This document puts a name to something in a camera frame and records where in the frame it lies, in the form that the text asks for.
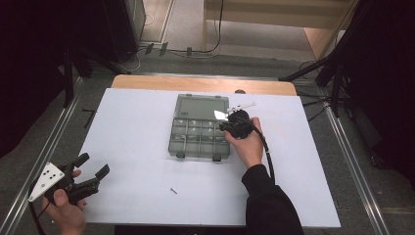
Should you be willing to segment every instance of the gray plastic organizer box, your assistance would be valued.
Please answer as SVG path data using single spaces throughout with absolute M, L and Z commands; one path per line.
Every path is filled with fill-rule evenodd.
M 227 159 L 229 143 L 219 129 L 214 111 L 226 113 L 227 97 L 180 94 L 177 97 L 168 152 L 177 158 Z

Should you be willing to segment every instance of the black cable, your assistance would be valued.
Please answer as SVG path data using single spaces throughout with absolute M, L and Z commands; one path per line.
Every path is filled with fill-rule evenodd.
M 331 96 L 310 95 L 310 94 L 307 94 L 305 92 L 298 91 L 298 90 L 296 90 L 296 92 L 299 94 L 299 96 L 304 96 L 304 97 L 313 97 L 313 98 L 322 98 L 322 99 L 331 97 Z
M 302 70 L 302 66 L 303 65 L 305 65 L 305 64 L 307 64 L 307 63 L 314 63 L 315 61 L 306 61 L 306 62 L 303 62 L 303 63 L 301 63 L 301 65 L 299 66 L 299 71 L 301 71 Z M 305 77 L 305 74 L 302 76 L 302 78 L 304 78 L 304 79 L 311 79 L 311 77 Z
M 208 50 L 208 51 L 192 51 L 192 52 L 196 52 L 196 53 L 210 53 L 210 52 L 212 52 L 212 51 L 216 50 L 216 48 L 219 46 L 219 44 L 220 44 L 220 39 L 221 39 L 220 29 L 221 29 L 221 26 L 222 26 L 223 2 L 224 2 L 224 0 L 222 0 L 222 3 L 220 4 L 220 16 L 219 16 L 219 38 L 217 39 L 217 43 L 216 43 L 216 45 L 213 47 L 213 49 L 210 49 L 210 50 Z M 184 53 L 187 53 L 187 51 L 183 51 L 183 50 L 170 50 L 170 49 L 168 49 L 168 50 L 166 50 L 166 51 L 170 51 L 170 52 L 184 52 Z
M 43 209 L 43 211 L 37 216 L 37 218 L 40 218 L 40 216 L 42 216 L 43 213 L 46 212 L 46 209 L 48 209 L 49 205 L 51 205 L 51 202 L 48 202 L 48 205 L 46 205 L 46 207 Z
M 321 113 L 323 113 L 323 111 L 325 111 L 327 109 L 327 107 L 328 106 L 324 107 L 320 112 L 315 114 L 313 117 L 310 117 L 307 121 L 310 122 L 310 121 L 314 120 L 315 118 L 317 118 L 317 116 L 319 116 Z
M 254 131 L 259 135 L 260 140 L 262 141 L 263 148 L 265 149 L 266 160 L 268 161 L 268 168 L 269 168 L 269 175 L 271 176 L 271 181 L 275 184 L 275 173 L 274 173 L 274 166 L 272 165 L 271 155 L 269 154 L 268 145 L 266 144 L 265 137 L 263 137 L 262 133 L 252 124 Z

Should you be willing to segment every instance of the human hand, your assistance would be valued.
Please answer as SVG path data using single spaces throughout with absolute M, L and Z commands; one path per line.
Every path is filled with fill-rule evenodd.
M 262 133 L 259 118 L 253 117 L 251 118 L 251 121 Z M 225 135 L 226 140 L 235 147 L 239 158 L 247 168 L 250 168 L 253 165 L 260 165 L 262 163 L 263 145 L 259 135 L 255 131 L 253 131 L 245 139 L 235 139 L 231 133 L 226 130 L 223 131 L 223 134 Z
M 79 176 L 80 169 L 72 173 L 73 177 Z M 49 204 L 48 199 L 43 197 L 43 209 L 52 217 L 58 224 L 61 234 L 82 234 L 85 228 L 85 216 L 82 211 L 86 206 L 85 199 L 80 200 L 77 206 L 69 203 L 68 195 L 63 189 L 58 189 L 54 193 L 55 204 Z

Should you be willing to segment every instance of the white tabletop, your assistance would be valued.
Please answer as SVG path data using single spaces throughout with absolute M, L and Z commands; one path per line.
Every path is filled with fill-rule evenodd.
M 246 168 L 233 147 L 221 163 L 169 155 L 177 95 L 186 93 L 226 96 L 230 107 L 256 102 L 246 111 L 260 118 L 276 183 L 293 201 L 301 225 L 340 227 L 300 97 L 139 89 L 106 91 L 81 149 L 91 159 L 77 181 L 105 164 L 111 169 L 88 199 L 87 222 L 245 225 Z

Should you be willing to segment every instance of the black sleeve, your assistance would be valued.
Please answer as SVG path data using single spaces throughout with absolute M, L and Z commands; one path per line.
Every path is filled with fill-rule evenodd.
M 303 234 L 296 209 L 284 191 L 272 183 L 263 164 L 250 167 L 242 182 L 250 194 L 248 234 Z

